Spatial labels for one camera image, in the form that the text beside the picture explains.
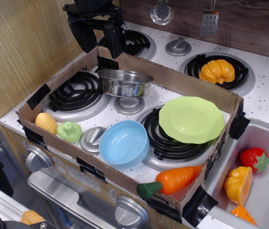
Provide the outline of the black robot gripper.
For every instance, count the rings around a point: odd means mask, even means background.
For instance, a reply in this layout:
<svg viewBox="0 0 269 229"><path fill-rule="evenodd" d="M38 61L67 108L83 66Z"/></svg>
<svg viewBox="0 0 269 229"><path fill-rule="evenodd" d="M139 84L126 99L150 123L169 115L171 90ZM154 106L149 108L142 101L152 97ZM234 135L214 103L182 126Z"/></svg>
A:
<svg viewBox="0 0 269 229"><path fill-rule="evenodd" d="M90 26L105 26L104 36L111 57L116 59L126 50L125 22L122 9L112 0L75 0L65 4L68 25L81 49L89 53L97 46L97 38Z"/></svg>

